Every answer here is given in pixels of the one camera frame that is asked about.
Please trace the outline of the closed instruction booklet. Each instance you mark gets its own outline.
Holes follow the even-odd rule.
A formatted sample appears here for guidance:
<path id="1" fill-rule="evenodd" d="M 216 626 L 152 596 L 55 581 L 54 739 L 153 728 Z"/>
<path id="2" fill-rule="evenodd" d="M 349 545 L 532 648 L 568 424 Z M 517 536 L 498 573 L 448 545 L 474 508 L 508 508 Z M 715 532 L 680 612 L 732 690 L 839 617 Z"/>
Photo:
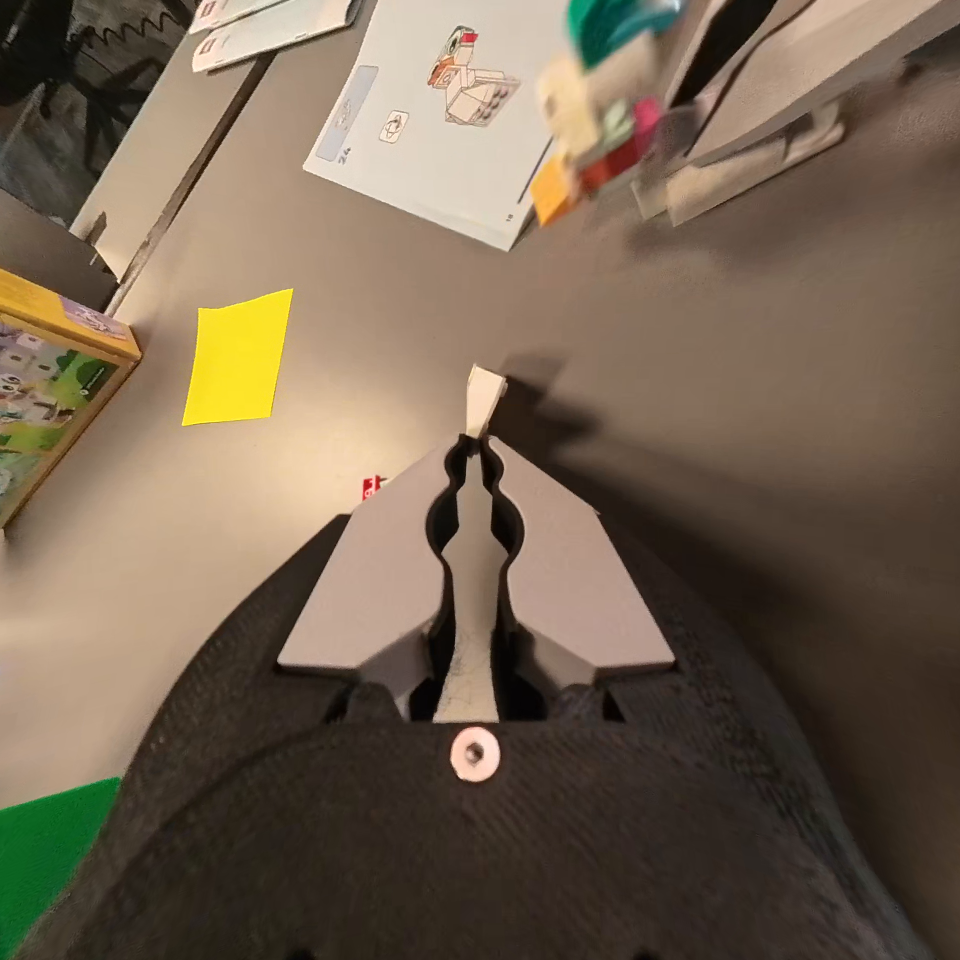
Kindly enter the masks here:
<path id="1" fill-rule="evenodd" d="M 187 29 L 189 36 L 212 31 L 282 4 L 277 0 L 200 1 Z"/>
<path id="2" fill-rule="evenodd" d="M 191 68 L 207 73 L 350 27 L 361 1 L 283 1 L 201 33 Z"/>

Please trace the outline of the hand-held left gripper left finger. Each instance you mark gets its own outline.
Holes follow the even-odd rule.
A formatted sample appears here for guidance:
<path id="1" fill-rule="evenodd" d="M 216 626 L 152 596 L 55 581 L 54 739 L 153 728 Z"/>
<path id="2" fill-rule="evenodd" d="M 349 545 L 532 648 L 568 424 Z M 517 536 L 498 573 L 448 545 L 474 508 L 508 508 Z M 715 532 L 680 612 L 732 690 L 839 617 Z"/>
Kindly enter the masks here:
<path id="1" fill-rule="evenodd" d="M 443 551 L 459 530 L 460 437 L 393 477 L 345 522 L 277 665 L 373 684 L 404 719 L 443 685 L 455 634 Z"/>

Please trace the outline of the yellow sticky note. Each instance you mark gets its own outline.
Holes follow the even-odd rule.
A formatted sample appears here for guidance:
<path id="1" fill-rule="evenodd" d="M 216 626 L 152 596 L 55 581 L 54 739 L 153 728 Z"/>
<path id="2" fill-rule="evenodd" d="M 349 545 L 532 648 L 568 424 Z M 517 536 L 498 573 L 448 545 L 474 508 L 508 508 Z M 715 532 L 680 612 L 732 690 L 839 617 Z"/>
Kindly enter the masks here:
<path id="1" fill-rule="evenodd" d="M 198 308 L 183 426 L 270 418 L 293 294 L 287 289 Z"/>

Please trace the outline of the yellow lego set box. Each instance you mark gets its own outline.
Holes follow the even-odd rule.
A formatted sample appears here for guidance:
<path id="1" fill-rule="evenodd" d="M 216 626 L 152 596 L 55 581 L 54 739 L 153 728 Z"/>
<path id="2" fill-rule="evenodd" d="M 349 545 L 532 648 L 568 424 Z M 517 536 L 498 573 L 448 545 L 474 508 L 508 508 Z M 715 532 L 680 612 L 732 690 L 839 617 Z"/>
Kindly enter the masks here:
<path id="1" fill-rule="evenodd" d="M 124 322 L 1 270 L 1 526 L 141 360 Z"/>

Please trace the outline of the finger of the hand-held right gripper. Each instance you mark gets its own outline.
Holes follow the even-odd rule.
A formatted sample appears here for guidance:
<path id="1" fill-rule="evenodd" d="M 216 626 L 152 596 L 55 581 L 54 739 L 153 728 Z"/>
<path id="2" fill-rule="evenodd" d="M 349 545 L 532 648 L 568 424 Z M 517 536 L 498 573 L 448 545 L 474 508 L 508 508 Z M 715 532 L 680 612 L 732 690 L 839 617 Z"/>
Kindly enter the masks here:
<path id="1" fill-rule="evenodd" d="M 750 55 L 795 15 L 794 1 L 686 2 L 661 38 L 660 101 L 715 109 Z"/>
<path id="2" fill-rule="evenodd" d="M 668 109 L 633 178 L 644 221 L 689 222 L 833 148 L 849 92 L 959 20 L 954 1 L 795 3 L 714 109 Z"/>

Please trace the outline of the green sheet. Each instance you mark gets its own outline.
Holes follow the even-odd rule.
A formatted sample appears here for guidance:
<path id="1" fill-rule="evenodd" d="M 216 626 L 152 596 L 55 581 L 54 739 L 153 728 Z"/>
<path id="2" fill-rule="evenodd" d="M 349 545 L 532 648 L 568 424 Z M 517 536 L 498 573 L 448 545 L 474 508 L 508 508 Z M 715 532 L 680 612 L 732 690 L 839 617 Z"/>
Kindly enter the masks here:
<path id="1" fill-rule="evenodd" d="M 108 777 L 1 810 L 1 957 L 11 958 L 74 875 L 121 785 Z"/>

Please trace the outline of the open lego instruction booklet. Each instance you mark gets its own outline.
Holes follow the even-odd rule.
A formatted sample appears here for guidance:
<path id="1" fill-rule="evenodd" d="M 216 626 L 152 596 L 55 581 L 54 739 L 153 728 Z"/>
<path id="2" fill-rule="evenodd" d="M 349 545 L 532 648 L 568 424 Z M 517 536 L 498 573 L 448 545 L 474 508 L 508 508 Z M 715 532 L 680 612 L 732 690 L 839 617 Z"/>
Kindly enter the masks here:
<path id="1" fill-rule="evenodd" d="M 303 170 L 508 252 L 551 149 L 566 3 L 380 1 Z"/>

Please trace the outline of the white and teal lego model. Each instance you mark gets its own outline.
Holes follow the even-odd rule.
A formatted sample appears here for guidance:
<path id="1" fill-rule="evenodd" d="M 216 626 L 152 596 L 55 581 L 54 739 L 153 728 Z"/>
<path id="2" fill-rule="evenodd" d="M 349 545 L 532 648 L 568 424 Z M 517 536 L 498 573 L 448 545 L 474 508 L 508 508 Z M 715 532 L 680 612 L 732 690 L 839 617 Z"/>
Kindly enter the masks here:
<path id="1" fill-rule="evenodd" d="M 535 218 L 546 227 L 595 198 L 649 154 L 665 115 L 657 92 L 660 39 L 681 1 L 572 1 L 572 54 L 554 59 L 536 85 L 553 152 L 530 184 Z"/>

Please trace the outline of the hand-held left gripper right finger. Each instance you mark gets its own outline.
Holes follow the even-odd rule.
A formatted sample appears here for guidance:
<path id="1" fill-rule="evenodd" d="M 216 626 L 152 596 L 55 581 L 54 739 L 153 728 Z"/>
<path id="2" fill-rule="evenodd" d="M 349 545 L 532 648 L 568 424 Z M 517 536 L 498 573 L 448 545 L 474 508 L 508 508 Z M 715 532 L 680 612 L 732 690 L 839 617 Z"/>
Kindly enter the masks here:
<path id="1" fill-rule="evenodd" d="M 511 675 L 559 694 L 675 666 L 591 504 L 496 437 L 484 438 L 484 485 L 506 552 L 497 604 Z"/>

